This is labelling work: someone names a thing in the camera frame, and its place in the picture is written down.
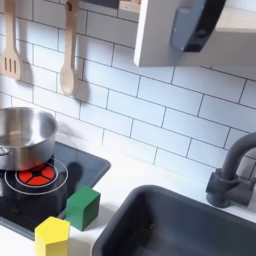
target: white countertop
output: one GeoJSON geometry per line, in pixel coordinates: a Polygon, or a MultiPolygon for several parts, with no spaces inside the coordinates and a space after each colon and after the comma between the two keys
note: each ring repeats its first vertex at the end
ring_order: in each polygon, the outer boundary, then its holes
{"type": "MultiPolygon", "coordinates": [[[[205,198],[206,184],[122,156],[118,152],[109,152],[102,147],[68,135],[58,134],[57,140],[103,157],[111,163],[111,169],[94,187],[101,193],[99,216],[84,232],[71,227],[69,256],[90,255],[92,246],[104,227],[128,194],[138,186],[158,185],[208,204],[205,198]]],[[[232,206],[225,211],[256,223],[256,196],[253,196],[250,206],[246,209],[232,206]]],[[[2,226],[0,226],[0,246],[0,255],[3,256],[34,255],[33,241],[2,226]]]]}

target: yellow block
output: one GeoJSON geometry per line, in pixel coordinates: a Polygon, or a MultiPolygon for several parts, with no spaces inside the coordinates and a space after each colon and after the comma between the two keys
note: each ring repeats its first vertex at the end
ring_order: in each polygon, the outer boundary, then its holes
{"type": "Polygon", "coordinates": [[[49,217],[35,229],[36,256],[68,256],[70,223],[49,217]]]}

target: white cabinet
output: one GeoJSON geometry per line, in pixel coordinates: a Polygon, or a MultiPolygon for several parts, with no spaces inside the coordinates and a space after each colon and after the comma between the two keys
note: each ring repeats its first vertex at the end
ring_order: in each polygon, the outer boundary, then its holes
{"type": "MultiPolygon", "coordinates": [[[[211,36],[200,51],[184,52],[173,45],[177,10],[186,12],[198,2],[200,0],[142,0],[138,8],[131,3],[132,11],[138,12],[140,8],[134,57],[138,66],[256,64],[255,0],[228,0],[211,36]]],[[[187,33],[189,26],[190,23],[187,23],[183,28],[184,33],[187,33]]]]}

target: burner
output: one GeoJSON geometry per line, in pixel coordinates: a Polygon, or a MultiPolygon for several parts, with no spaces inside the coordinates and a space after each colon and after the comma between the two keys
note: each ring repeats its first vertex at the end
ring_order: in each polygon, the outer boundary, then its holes
{"type": "Polygon", "coordinates": [[[25,195],[44,195],[51,193],[61,188],[67,179],[67,168],[57,159],[51,159],[48,163],[29,171],[5,173],[7,185],[14,191],[25,195]]]}
{"type": "Polygon", "coordinates": [[[24,186],[42,187],[51,184],[57,175],[54,166],[43,164],[29,171],[20,171],[17,180],[24,186]]]}

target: tile backsplash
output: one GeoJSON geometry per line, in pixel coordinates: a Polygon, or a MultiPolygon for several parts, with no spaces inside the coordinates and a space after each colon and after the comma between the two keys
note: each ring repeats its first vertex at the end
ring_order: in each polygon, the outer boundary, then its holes
{"type": "MultiPolygon", "coordinates": [[[[0,51],[5,49],[0,0],[0,51]]],[[[232,144],[256,131],[256,67],[137,68],[134,14],[80,3],[77,91],[63,95],[65,0],[17,1],[22,81],[0,75],[0,107],[52,113],[61,132],[201,182],[222,166],[232,144]]],[[[240,175],[254,175],[256,151],[240,175]]]]}

